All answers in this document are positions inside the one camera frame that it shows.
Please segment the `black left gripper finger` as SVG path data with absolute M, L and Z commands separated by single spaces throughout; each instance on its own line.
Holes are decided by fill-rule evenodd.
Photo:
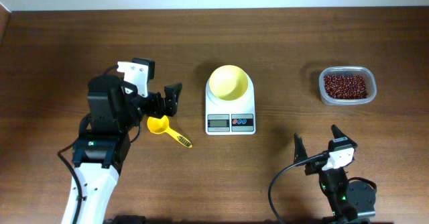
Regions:
M 180 97 L 181 91 L 182 91 L 182 83 L 181 82 L 164 87 L 166 99 L 169 101 L 173 101 L 173 100 L 177 101 Z
M 165 100 L 164 115 L 175 116 L 177 113 L 178 103 L 174 99 Z

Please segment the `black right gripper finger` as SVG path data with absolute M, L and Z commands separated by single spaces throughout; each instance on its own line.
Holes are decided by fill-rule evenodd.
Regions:
M 336 125 L 332 125 L 330 128 L 334 139 L 329 141 L 328 151 L 335 152 L 348 148 L 357 148 L 357 143 L 354 142 L 350 137 L 345 135 Z
M 294 134 L 294 163 L 303 162 L 308 159 L 306 148 L 304 147 L 302 138 Z

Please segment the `yellow plastic measuring scoop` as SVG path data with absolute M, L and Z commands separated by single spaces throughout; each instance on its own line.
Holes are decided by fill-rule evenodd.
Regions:
M 157 135 L 160 135 L 163 133 L 168 134 L 170 137 L 172 137 L 174 140 L 176 140 L 178 143 L 180 143 L 182 146 L 186 148 L 193 147 L 189 139 L 187 139 L 182 134 L 178 133 L 177 131 L 173 130 L 170 127 L 170 121 L 166 115 L 164 115 L 161 118 L 148 117 L 147 128 L 151 133 L 154 133 Z

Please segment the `white digital kitchen scale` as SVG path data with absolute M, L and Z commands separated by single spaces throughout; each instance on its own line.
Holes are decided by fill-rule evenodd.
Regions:
M 247 74 L 246 93 L 234 101 L 216 98 L 206 84 L 205 131 L 209 135 L 251 135 L 256 131 L 253 82 Z

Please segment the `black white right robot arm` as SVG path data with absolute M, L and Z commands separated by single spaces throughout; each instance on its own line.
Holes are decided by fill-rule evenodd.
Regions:
M 323 223 L 369 223 L 375 216 L 377 185 L 365 178 L 348 178 L 345 167 L 354 161 L 357 143 L 332 125 L 334 139 L 328 149 L 313 157 L 306 153 L 302 138 L 294 135 L 294 163 L 305 166 L 305 175 L 318 175 L 318 184 L 328 199 L 332 216 Z

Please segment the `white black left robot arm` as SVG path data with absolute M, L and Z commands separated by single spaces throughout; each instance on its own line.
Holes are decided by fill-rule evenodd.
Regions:
M 164 88 L 165 96 L 137 94 L 135 84 L 104 74 L 88 83 L 90 112 L 69 145 L 71 161 L 61 157 L 72 175 L 63 223 L 102 223 L 133 139 L 129 132 L 145 116 L 174 116 L 182 84 Z

